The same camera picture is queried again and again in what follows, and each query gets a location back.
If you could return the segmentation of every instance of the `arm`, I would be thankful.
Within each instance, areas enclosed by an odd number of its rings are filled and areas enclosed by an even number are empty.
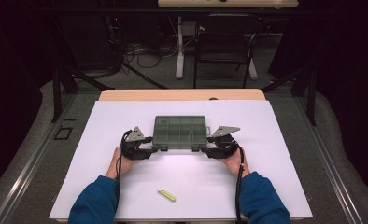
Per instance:
[[[71,208],[68,223],[111,223],[116,213],[117,199],[117,161],[120,148],[114,151],[106,176],[99,176],[78,196]],[[121,157],[121,174],[125,174],[138,161]]]
[[[239,149],[231,157],[219,161],[223,162],[234,175],[238,175]],[[246,156],[243,168],[239,206],[242,214],[249,218],[248,223],[290,223],[290,213],[281,202],[271,181],[257,172],[250,173]]]

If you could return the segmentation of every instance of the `hand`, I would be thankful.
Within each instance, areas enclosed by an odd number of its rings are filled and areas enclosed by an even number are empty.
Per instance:
[[[120,164],[119,162],[117,163],[117,160],[119,159],[119,157],[120,157],[120,147],[116,147],[115,151],[114,151],[114,155],[112,156],[110,166],[109,166],[108,171],[106,173],[106,177],[111,178],[111,179],[116,179],[117,178],[117,164]],[[122,156],[121,159],[122,159],[121,167],[120,167],[120,174],[121,175],[128,172],[129,169],[131,169],[131,167],[134,164],[139,162],[139,160],[129,160],[124,156]]]
[[[246,155],[244,154],[243,156],[244,156],[244,162],[243,162],[244,170],[242,173],[242,178],[250,174],[250,170],[248,169],[248,162],[246,161]],[[224,163],[234,175],[238,175],[239,167],[240,167],[240,148],[238,148],[232,156],[226,159],[218,159],[218,161],[221,161],[222,163]]]

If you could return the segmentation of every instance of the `blue sleeve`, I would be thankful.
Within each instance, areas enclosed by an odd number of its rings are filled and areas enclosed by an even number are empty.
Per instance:
[[[117,205],[117,181],[97,177],[78,196],[71,208],[68,223],[112,223]]]
[[[249,218],[248,224],[291,223],[290,213],[271,181],[257,172],[242,179],[239,206],[242,214]]]

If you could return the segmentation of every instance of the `white paper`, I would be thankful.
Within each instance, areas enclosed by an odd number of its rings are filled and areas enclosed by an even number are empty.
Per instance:
[[[249,169],[272,181],[292,218],[312,217],[270,103],[218,100],[96,102],[50,218],[67,219],[82,190],[106,173],[123,133],[138,126],[152,136],[157,115],[202,115],[212,133],[219,126],[239,127],[232,136],[244,148]],[[235,219],[235,182],[221,162],[202,152],[157,152],[122,176],[116,218]],[[169,201],[159,189],[177,200]]]

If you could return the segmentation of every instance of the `gray plastic container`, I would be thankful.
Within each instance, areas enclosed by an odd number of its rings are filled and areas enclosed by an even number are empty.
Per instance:
[[[152,145],[161,151],[192,149],[199,151],[206,145],[205,116],[155,117]]]

